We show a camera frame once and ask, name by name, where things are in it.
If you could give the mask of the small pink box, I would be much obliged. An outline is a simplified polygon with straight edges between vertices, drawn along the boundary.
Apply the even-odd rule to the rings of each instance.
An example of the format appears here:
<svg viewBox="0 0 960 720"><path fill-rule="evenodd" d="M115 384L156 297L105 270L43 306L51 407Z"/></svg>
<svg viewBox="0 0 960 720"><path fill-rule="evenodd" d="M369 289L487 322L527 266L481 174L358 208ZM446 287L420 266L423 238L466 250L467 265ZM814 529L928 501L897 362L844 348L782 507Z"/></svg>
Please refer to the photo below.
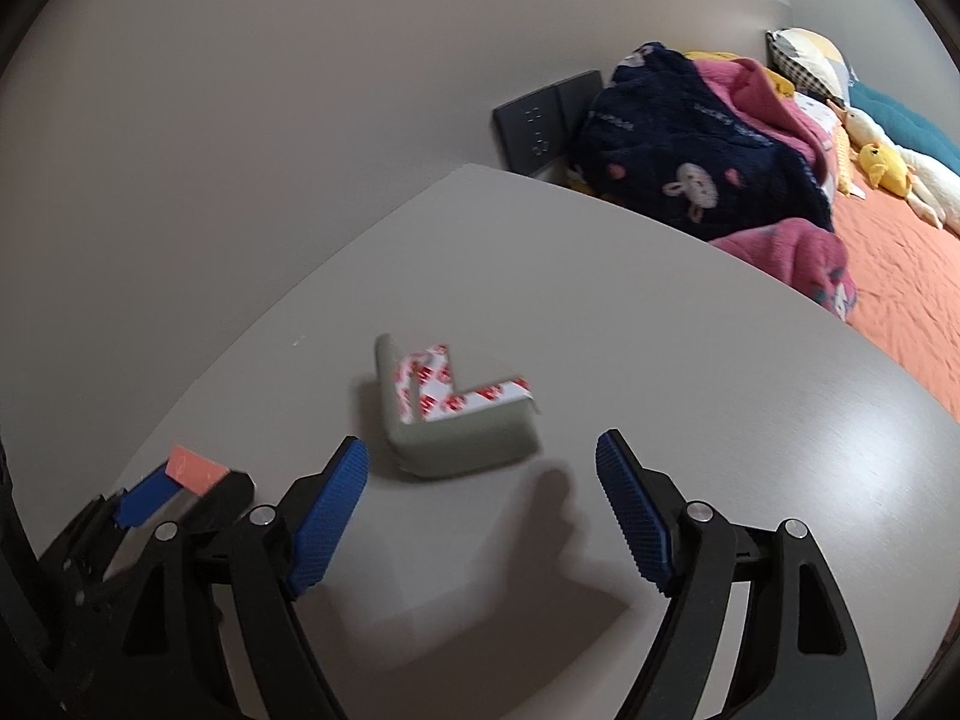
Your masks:
<svg viewBox="0 0 960 720"><path fill-rule="evenodd" d="M182 489L195 496L205 496L228 475L229 470L182 445L174 445L167 457L164 472Z"/></svg>

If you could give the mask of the grey foam corner guard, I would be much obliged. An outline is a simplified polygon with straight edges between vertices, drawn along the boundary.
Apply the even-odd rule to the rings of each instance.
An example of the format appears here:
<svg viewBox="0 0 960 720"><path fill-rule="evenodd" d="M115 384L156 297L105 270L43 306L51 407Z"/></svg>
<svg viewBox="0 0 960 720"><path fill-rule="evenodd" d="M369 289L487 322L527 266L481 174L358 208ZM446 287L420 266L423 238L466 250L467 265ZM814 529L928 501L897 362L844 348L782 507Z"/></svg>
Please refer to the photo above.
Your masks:
<svg viewBox="0 0 960 720"><path fill-rule="evenodd" d="M523 377L460 388L445 344L404 353L387 333L374 342L374 360L384 434L407 475L455 478L539 452L537 405Z"/></svg>

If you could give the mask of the grey bedside cabinet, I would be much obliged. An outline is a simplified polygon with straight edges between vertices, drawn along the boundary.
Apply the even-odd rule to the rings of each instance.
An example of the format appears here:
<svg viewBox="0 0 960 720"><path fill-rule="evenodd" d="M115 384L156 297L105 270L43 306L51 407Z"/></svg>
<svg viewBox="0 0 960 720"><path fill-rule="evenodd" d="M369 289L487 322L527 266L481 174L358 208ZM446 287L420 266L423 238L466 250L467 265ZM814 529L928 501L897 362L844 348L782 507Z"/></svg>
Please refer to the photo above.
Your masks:
<svg viewBox="0 0 960 720"><path fill-rule="evenodd" d="M856 330L709 245L607 203L466 166L327 260L181 399L180 304L142 330L117 283L135 257L187 283L187 247L117 236L2 304L2 436L36 543L95 494L185 445L263 499L348 434L371 479L298 611L353 718L608 718L665 603L631 561L594 470L619 429L644 465L729 520L804 520L893 717L958 600L958 427ZM516 372L542 450L470 478L394 472L374 342L446 343L465 383Z"/></svg>

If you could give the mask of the pink cartoon blanket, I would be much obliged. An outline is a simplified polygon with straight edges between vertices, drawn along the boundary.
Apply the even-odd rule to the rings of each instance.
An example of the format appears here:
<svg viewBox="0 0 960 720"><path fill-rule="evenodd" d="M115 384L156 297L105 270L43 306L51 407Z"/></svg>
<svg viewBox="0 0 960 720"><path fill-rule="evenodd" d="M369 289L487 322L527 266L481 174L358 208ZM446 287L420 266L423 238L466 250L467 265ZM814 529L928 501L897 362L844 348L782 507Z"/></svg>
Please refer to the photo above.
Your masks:
<svg viewBox="0 0 960 720"><path fill-rule="evenodd" d="M776 156L758 171L765 223L716 239L716 249L781 281L846 322L856 304L848 250L833 232L832 202L823 183L832 160L822 130L779 93L770 73L747 57L697 55L693 65L737 122L775 145Z"/></svg>

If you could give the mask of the orange sheet bed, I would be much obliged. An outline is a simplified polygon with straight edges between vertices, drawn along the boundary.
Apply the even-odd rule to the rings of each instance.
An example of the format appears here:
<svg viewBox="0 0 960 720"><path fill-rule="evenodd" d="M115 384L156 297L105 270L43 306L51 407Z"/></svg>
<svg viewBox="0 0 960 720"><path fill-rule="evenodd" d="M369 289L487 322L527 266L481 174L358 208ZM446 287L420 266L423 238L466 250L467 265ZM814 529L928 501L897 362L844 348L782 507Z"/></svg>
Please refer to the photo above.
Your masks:
<svg viewBox="0 0 960 720"><path fill-rule="evenodd" d="M838 193L833 224L857 289L850 324L957 415L957 236L884 190Z"/></svg>

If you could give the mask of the white goose plush toy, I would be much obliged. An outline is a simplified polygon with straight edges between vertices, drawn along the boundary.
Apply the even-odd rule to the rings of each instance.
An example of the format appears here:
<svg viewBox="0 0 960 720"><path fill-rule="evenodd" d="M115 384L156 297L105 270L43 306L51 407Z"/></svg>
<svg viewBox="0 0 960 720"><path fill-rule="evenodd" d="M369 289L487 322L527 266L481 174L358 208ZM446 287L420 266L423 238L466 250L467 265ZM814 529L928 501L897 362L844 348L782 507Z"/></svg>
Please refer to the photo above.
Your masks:
<svg viewBox="0 0 960 720"><path fill-rule="evenodd" d="M929 226L958 232L958 174L931 156L893 143L885 130L864 110L848 107L841 109L838 115L856 149L856 164L859 150L867 143L886 143L895 148L907 163L913 181L910 195L901 200Z"/></svg>

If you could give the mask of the yellow duck plush toy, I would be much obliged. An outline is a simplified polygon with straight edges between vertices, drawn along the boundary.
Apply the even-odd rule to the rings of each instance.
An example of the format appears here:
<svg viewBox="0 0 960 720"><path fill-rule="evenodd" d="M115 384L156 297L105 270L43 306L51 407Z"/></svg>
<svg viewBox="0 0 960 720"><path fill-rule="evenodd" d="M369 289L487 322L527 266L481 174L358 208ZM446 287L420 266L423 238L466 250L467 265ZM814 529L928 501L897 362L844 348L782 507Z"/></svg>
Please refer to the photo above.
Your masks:
<svg viewBox="0 0 960 720"><path fill-rule="evenodd" d="M857 164L872 188L883 188L900 199L910 195L910 170L895 148L886 143L867 143L859 150Z"/></svg>

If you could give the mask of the yellow dotted cushion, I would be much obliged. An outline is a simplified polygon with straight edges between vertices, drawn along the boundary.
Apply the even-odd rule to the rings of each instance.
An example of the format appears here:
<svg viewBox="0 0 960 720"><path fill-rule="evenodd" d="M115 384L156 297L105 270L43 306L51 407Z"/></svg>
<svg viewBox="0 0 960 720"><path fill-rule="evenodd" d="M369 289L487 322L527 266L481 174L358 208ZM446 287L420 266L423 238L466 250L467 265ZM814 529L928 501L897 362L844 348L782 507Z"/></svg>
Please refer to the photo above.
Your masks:
<svg viewBox="0 0 960 720"><path fill-rule="evenodd" d="M864 200L866 192L862 190L853 177L853 152L851 151L850 137L843 125L833 128L833 153L836 160L836 190L846 197L856 197Z"/></svg>

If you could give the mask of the navy bunny garment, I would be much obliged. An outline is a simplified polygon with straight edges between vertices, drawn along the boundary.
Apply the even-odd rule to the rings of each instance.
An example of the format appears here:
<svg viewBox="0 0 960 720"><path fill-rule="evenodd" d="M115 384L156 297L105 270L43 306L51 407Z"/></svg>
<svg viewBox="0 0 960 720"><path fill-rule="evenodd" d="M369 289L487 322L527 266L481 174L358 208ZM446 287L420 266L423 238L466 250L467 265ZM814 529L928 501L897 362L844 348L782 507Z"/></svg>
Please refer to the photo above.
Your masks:
<svg viewBox="0 0 960 720"><path fill-rule="evenodd" d="M757 177L775 156L692 59L646 43L592 101L569 160L597 197L712 241L765 223Z"/></svg>

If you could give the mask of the teal long pillow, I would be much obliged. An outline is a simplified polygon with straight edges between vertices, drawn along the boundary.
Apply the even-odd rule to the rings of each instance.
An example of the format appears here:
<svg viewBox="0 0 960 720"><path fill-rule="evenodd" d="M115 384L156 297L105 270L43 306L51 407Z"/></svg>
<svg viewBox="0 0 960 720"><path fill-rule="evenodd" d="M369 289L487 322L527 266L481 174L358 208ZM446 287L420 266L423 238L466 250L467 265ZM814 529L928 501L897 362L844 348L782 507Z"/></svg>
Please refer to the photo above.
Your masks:
<svg viewBox="0 0 960 720"><path fill-rule="evenodd" d="M861 82L854 82L850 87L850 103L869 114L893 143L931 156L955 174L960 172L957 143L923 115Z"/></svg>

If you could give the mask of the dotted pale blue pillow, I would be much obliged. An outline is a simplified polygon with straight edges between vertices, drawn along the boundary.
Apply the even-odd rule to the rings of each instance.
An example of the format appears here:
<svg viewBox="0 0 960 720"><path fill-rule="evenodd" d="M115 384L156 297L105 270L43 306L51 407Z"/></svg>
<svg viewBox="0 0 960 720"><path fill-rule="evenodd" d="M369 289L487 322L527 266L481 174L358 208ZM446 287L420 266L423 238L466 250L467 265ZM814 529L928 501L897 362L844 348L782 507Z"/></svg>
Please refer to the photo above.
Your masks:
<svg viewBox="0 0 960 720"><path fill-rule="evenodd" d="M811 119L822 130L823 149L830 151L835 146L836 131L843 127L839 115L828 104L811 98L809 94L794 94L794 103L804 112L807 119Z"/></svg>

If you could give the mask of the patchwork grey yellow pillow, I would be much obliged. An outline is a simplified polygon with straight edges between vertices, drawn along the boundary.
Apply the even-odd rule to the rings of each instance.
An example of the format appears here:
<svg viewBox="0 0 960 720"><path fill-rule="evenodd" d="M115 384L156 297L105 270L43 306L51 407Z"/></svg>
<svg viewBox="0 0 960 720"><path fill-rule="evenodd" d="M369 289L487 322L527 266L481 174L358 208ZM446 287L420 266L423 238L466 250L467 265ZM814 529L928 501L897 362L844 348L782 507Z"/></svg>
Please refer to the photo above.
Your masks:
<svg viewBox="0 0 960 720"><path fill-rule="evenodd" d="M793 26L766 31L765 43L771 67L797 91L839 107L850 105L856 74L828 37Z"/></svg>

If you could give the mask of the black wall socket panel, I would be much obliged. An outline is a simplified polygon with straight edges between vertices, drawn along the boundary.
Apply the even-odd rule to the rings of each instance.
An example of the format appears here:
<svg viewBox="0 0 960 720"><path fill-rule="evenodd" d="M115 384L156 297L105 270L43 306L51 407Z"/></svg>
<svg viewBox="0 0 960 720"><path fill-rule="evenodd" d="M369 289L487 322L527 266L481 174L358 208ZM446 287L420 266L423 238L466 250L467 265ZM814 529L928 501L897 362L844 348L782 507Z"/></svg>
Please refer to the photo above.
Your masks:
<svg viewBox="0 0 960 720"><path fill-rule="evenodd" d="M601 72L589 70L498 106L491 118L509 171L532 177L566 160L602 89Z"/></svg>

